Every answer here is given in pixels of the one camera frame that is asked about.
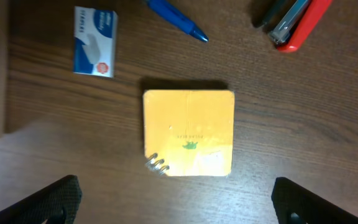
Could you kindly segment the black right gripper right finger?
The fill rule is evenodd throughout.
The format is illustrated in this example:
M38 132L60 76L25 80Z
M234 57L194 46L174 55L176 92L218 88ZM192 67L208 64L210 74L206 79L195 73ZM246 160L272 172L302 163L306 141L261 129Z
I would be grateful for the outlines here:
M358 217L286 177L278 177L272 202L279 224L358 223Z

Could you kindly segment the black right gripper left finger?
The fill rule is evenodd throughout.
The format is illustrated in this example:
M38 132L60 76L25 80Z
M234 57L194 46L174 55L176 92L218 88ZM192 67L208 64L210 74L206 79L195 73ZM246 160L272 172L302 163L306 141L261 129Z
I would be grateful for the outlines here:
M79 181L67 175L0 211L0 223L73 224L82 198Z

